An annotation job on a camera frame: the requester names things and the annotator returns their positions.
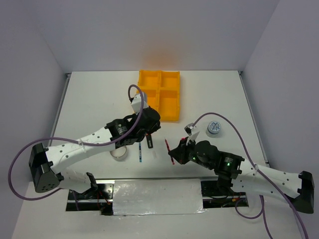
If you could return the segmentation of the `blue gel pen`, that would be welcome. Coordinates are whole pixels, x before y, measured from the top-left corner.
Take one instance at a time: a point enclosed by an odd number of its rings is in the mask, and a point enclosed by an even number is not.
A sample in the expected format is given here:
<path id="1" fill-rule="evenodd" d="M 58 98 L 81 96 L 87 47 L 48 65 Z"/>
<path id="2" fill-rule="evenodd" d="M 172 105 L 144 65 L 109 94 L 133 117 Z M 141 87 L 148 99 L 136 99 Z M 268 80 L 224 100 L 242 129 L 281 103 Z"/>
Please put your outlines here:
<path id="1" fill-rule="evenodd" d="M 142 144 L 139 142 L 139 162 L 142 163 Z"/>

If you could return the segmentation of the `red pen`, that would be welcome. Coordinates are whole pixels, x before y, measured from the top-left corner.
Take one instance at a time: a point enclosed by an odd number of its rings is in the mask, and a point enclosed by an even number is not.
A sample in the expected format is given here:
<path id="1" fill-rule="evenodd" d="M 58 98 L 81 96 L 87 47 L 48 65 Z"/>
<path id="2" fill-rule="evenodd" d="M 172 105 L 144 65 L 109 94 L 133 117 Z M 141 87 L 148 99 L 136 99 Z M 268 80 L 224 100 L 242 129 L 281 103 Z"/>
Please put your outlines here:
<path id="1" fill-rule="evenodd" d="M 169 147 L 168 141 L 167 141 L 166 138 L 164 139 L 164 141 L 165 141 L 166 148 L 167 148 L 168 154 L 169 154 L 169 156 L 170 156 L 170 160 L 171 160 L 171 162 L 172 162 L 172 165 L 175 165 L 174 159 L 173 159 L 173 157 L 170 155 L 170 147 Z"/>

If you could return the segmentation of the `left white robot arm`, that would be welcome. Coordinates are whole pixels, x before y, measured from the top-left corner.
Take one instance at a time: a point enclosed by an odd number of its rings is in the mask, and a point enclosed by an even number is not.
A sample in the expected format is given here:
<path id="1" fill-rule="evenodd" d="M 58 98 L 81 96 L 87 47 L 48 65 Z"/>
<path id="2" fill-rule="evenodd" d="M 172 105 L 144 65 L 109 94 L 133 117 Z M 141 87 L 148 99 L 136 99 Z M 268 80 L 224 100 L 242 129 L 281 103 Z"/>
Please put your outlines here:
<path id="1" fill-rule="evenodd" d="M 51 147 L 38 143 L 32 147 L 29 159 L 34 189 L 37 193 L 45 193 L 61 187 L 91 199 L 98 192 L 94 176 L 89 172 L 77 173 L 69 167 L 96 154 L 141 142 L 147 134 L 158 129 L 160 115 L 148 107 L 141 114 L 113 120 L 77 143 Z"/>

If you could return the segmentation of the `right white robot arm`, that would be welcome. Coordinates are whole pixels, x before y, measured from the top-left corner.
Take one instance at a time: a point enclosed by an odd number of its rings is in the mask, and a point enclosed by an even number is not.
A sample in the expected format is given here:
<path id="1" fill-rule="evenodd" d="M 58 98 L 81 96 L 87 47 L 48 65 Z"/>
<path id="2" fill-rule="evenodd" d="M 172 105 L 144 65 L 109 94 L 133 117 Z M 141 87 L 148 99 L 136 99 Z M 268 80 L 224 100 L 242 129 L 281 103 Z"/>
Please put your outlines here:
<path id="1" fill-rule="evenodd" d="M 218 150 L 209 141 L 183 138 L 169 150 L 179 164 L 194 162 L 217 175 L 217 191 L 222 195 L 245 192 L 289 200 L 296 211 L 314 212 L 314 180 L 310 172 L 288 173 L 262 165 L 252 165 L 248 159 Z"/>

